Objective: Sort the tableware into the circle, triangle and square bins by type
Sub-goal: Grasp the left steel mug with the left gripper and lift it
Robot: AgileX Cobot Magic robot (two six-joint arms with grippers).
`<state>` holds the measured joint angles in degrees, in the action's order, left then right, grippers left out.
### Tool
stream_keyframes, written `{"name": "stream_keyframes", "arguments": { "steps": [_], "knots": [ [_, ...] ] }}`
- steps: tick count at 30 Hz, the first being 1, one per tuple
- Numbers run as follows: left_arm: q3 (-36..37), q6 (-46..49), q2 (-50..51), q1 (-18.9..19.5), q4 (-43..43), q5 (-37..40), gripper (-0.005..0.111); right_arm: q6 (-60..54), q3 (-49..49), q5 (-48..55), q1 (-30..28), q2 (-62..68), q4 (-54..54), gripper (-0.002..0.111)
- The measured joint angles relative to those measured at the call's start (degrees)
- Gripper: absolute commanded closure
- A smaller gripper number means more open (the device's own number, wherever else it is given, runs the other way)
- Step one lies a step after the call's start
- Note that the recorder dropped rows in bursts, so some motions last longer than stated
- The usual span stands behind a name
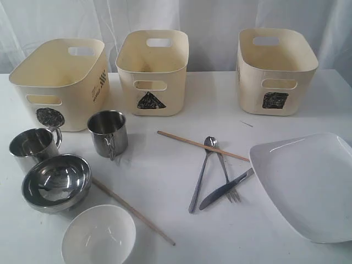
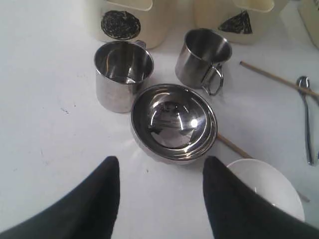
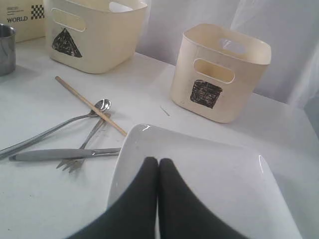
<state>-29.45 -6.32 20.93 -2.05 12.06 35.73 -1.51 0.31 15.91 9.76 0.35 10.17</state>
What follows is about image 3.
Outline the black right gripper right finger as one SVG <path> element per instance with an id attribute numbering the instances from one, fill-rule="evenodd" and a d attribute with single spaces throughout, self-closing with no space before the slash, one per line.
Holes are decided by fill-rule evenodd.
<path id="1" fill-rule="evenodd" d="M 301 233 L 263 158 L 231 160 L 205 179 L 200 200 L 171 159 L 159 163 L 163 239 L 299 239 Z"/>

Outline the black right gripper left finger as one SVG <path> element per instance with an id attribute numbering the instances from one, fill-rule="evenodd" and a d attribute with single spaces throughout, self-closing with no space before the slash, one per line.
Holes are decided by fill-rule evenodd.
<path id="1" fill-rule="evenodd" d="M 154 239 L 158 161 L 147 157 L 125 192 L 95 221 L 71 239 Z"/>

